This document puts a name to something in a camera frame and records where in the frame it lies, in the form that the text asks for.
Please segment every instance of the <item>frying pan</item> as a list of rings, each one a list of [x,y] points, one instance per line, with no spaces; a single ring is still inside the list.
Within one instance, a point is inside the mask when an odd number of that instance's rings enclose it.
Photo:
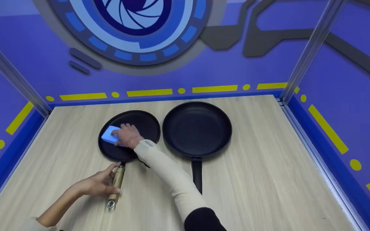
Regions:
[[[232,136],[231,120],[217,106],[193,101],[169,111],[162,130],[167,148],[191,159],[194,184],[202,194],[202,160],[228,146]]]
[[[154,143],[158,143],[161,136],[161,127],[158,120],[149,112],[140,110],[125,111],[121,114],[117,114],[116,116],[112,117],[112,119],[109,120],[104,125],[104,127],[102,127],[98,137],[98,146],[101,153],[111,161],[121,161],[121,166],[117,168],[112,183],[112,185],[117,188],[121,188],[122,186],[122,180],[125,172],[125,163],[137,159],[138,156],[130,148],[121,146],[116,147],[111,143],[103,141],[101,136],[109,126],[119,127],[121,124],[127,123],[135,125],[142,137],[152,140]],[[111,194],[109,196],[107,207],[109,209],[114,208],[114,206],[118,202],[118,199],[118,194]]]

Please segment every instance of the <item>blue sponge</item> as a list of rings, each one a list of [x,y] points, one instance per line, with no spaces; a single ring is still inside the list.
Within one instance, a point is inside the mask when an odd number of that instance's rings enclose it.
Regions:
[[[111,132],[113,130],[119,130],[119,129],[120,129],[119,127],[109,126],[107,130],[105,130],[105,132],[101,136],[102,140],[107,143],[115,144],[119,140],[119,137],[117,135],[111,135]]]

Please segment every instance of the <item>person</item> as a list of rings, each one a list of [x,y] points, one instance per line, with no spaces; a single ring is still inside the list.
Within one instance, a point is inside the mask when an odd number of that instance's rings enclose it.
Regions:
[[[226,231],[191,177],[161,152],[154,142],[144,139],[138,129],[130,124],[121,124],[120,129],[112,131],[112,134],[119,137],[116,146],[132,148],[138,159],[153,169],[169,186],[185,231]],[[73,184],[41,216],[30,218],[20,231],[55,231],[57,223],[78,198],[84,195],[119,193],[118,188],[106,183],[109,178],[114,177],[113,170],[119,165],[120,163],[111,164],[105,170]]]

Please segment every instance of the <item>hand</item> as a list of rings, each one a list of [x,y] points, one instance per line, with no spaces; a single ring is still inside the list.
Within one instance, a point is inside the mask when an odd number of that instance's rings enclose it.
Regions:
[[[82,195],[97,196],[119,193],[119,189],[109,186],[107,181],[115,177],[114,168],[121,163],[114,163],[109,165],[104,171],[99,171],[92,176],[78,181],[72,187]]]
[[[112,135],[117,135],[119,137],[115,146],[123,145],[125,147],[135,149],[139,142],[144,139],[134,125],[121,124],[120,128],[121,129],[119,130],[113,130],[111,133]]]

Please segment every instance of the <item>black handle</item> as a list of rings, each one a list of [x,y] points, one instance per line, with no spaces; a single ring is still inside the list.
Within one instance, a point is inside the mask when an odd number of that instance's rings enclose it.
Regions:
[[[202,159],[192,158],[192,177],[197,190],[202,194]]]

